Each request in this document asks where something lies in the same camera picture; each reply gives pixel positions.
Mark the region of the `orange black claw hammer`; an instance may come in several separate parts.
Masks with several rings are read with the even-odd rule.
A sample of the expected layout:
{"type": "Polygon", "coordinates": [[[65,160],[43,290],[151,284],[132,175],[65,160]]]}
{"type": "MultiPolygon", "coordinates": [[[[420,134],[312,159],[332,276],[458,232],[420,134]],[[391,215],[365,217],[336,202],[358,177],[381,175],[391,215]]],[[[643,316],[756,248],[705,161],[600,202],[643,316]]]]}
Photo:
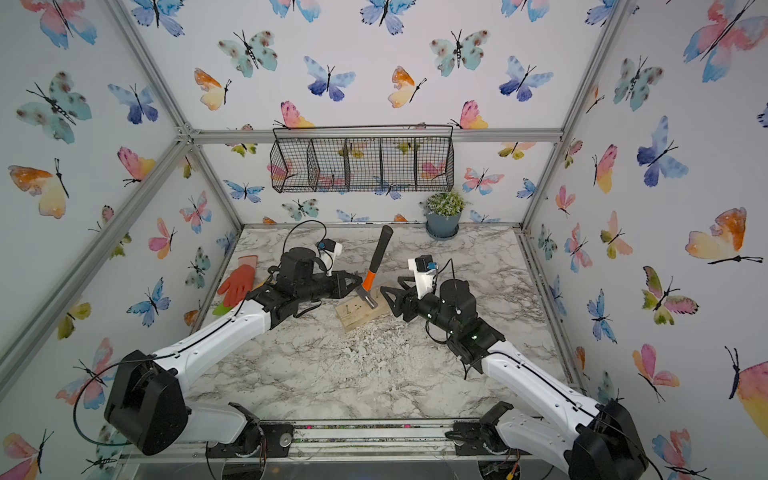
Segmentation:
{"type": "Polygon", "coordinates": [[[393,233],[394,231],[389,225],[384,225],[381,228],[366,276],[362,284],[356,288],[358,296],[370,309],[375,309],[378,306],[377,302],[373,299],[371,289],[393,233]]]}

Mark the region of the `wooden block with nails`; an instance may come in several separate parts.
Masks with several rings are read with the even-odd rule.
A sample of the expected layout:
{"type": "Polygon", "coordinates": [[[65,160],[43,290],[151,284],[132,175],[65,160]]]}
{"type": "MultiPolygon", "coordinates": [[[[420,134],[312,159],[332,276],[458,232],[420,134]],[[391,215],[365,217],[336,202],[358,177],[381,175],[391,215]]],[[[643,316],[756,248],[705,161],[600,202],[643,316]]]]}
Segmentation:
{"type": "Polygon", "coordinates": [[[375,285],[371,290],[371,297],[377,303],[375,308],[371,308],[365,300],[355,293],[335,307],[337,317],[346,333],[391,314],[391,309],[380,288],[381,285],[375,285]]]}

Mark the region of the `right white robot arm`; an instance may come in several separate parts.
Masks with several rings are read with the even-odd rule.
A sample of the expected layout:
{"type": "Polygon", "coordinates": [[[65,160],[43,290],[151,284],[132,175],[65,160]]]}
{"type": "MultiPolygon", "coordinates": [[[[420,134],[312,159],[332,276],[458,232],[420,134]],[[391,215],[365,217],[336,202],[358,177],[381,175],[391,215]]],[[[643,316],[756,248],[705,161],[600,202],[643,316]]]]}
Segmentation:
{"type": "Polygon", "coordinates": [[[560,382],[529,360],[477,312],[475,296],[461,280],[438,293],[417,287],[380,289],[392,314],[417,317],[446,334],[446,346],[468,369],[510,389],[536,417],[498,404],[487,416],[487,435],[501,450],[522,450],[571,479],[639,479],[649,461],[628,410],[613,399],[601,403],[560,382]]]}

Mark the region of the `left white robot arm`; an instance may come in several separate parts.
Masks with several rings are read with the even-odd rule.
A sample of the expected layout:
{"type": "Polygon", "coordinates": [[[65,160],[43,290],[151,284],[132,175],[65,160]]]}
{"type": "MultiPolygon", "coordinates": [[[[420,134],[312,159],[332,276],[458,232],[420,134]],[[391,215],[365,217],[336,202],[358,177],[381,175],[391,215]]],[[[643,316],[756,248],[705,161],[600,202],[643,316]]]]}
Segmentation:
{"type": "Polygon", "coordinates": [[[271,280],[246,293],[215,322],[152,354],[135,350],[126,355],[115,371],[106,422],[147,456],[177,443],[221,446],[230,457],[260,453],[267,440],[253,413],[234,402],[189,402],[188,391],[234,350],[303,314],[303,304],[343,299],[363,285],[361,276],[333,270],[334,262],[294,247],[282,255],[271,280]]]}

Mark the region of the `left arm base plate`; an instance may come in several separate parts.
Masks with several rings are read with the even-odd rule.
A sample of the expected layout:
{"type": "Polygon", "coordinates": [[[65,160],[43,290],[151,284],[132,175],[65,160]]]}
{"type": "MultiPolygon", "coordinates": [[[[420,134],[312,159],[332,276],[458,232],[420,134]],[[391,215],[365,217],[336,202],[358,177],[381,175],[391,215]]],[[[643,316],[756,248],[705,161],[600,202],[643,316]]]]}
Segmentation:
{"type": "Polygon", "coordinates": [[[287,458],[293,444],[295,429],[290,423],[261,423],[247,425],[232,444],[217,443],[206,448],[212,459],[287,458]]]}

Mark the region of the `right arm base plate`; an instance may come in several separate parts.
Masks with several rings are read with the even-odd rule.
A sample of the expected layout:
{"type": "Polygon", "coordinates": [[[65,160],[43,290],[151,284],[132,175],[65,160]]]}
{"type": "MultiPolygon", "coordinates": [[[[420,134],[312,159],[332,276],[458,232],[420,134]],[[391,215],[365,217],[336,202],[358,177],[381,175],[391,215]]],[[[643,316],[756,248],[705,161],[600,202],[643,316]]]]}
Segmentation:
{"type": "Polygon", "coordinates": [[[456,421],[444,436],[453,443],[455,453],[460,457],[530,456],[530,453],[525,450],[507,446],[490,425],[479,421],[456,421]]]}

